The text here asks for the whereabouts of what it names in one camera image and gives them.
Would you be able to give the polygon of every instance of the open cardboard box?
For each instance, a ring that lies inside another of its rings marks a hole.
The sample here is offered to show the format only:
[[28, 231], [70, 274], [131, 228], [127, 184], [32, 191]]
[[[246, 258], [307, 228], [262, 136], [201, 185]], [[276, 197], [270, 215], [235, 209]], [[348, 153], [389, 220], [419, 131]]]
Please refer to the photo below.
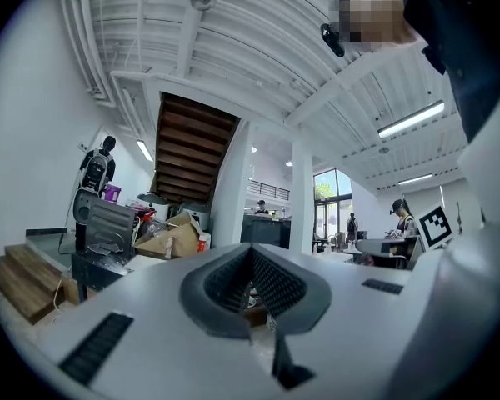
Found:
[[167, 229], [162, 231], [159, 237], [139, 238], [133, 245], [137, 252], [148, 257], [164, 259], [167, 253], [167, 241], [172, 238], [172, 258], [190, 257], [197, 254], [200, 236], [210, 237], [187, 212], [171, 217], [167, 223], [177, 227], [167, 225]]

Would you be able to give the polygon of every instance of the purple container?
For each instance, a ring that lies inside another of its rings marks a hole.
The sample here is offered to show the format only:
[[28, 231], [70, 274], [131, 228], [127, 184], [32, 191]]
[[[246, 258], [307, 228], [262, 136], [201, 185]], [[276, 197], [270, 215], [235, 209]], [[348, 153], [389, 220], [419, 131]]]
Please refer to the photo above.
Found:
[[104, 196], [104, 200], [106, 202], [113, 202], [116, 203], [118, 200], [118, 196], [120, 195], [120, 192], [122, 189], [120, 187], [115, 187], [114, 185], [111, 185], [110, 183], [106, 186], [106, 195]]

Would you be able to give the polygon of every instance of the rice cooker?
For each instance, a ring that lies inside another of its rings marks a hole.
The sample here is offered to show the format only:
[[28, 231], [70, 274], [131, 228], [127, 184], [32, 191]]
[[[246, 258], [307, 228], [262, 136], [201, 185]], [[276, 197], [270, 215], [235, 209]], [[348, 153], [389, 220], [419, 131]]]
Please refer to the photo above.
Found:
[[156, 214], [153, 218], [160, 223], [167, 221], [169, 203], [162, 197], [159, 197], [151, 192], [148, 194], [139, 194], [137, 200], [146, 208], [155, 209]]
[[202, 204], [184, 203], [180, 206], [178, 214], [184, 212], [187, 212], [191, 215], [191, 218], [197, 220], [203, 231], [208, 230], [209, 213], [211, 212], [208, 206], [203, 206]]

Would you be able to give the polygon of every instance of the table leg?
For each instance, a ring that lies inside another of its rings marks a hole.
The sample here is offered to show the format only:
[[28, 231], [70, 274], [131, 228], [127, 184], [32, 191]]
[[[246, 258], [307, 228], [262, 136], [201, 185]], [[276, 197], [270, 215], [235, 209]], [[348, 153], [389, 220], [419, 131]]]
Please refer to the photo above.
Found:
[[80, 303], [87, 301], [87, 286], [81, 282], [77, 282], [77, 297], [79, 298]]

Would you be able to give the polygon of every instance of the balcony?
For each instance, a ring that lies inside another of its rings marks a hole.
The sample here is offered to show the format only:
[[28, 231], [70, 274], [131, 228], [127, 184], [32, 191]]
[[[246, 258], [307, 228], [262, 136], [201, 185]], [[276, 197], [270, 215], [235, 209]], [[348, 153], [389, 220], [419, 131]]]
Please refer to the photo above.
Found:
[[285, 200], [288, 202], [289, 194], [291, 192], [283, 188], [267, 185], [266, 183], [248, 180], [247, 193], [257, 194], [260, 196], [266, 196], [271, 198], [277, 198], [279, 200]]

